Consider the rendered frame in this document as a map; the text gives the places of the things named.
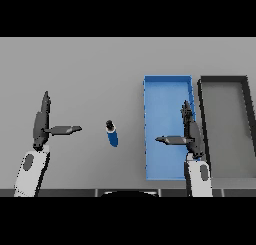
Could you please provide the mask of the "blue pipe with dark end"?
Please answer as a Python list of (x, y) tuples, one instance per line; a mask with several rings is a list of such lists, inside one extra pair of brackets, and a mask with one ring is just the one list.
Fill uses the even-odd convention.
[(111, 120), (108, 120), (106, 122), (106, 133), (107, 133), (108, 140), (109, 140), (110, 144), (113, 147), (117, 147), (118, 146), (118, 134), (116, 131), (116, 126), (114, 125), (114, 123)]

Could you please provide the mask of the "dark grey rectangular bin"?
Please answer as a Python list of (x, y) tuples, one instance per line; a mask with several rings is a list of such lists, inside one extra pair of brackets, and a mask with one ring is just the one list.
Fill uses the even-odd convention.
[(206, 161), (217, 178), (256, 178), (256, 117), (247, 76), (197, 82)]

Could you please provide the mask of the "blue rectangular bin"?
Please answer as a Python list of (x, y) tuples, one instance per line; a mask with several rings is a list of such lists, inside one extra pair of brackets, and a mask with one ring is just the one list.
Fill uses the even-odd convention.
[(145, 75), (144, 144), (147, 181), (184, 180), (185, 145), (165, 145), (161, 136), (184, 136), (181, 115), (184, 101), (190, 103), (196, 118), (192, 77), (190, 75)]

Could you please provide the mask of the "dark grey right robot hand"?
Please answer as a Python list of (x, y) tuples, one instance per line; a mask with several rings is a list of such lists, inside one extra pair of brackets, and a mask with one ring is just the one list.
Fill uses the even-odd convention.
[(184, 135), (160, 136), (156, 138), (156, 141), (162, 142), (165, 145), (185, 145), (187, 151), (192, 154), (192, 157), (199, 159), (204, 154), (201, 148), (201, 135), (199, 127), (194, 120), (191, 106), (187, 100), (184, 101), (180, 112), (183, 119)]

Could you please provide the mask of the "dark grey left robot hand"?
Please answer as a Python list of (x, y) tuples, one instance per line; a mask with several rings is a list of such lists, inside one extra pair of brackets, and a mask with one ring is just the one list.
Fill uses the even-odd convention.
[(71, 135), (81, 131), (81, 126), (50, 126), (51, 99), (48, 92), (44, 93), (41, 109), (36, 113), (33, 127), (33, 149), (42, 151), (49, 136)]

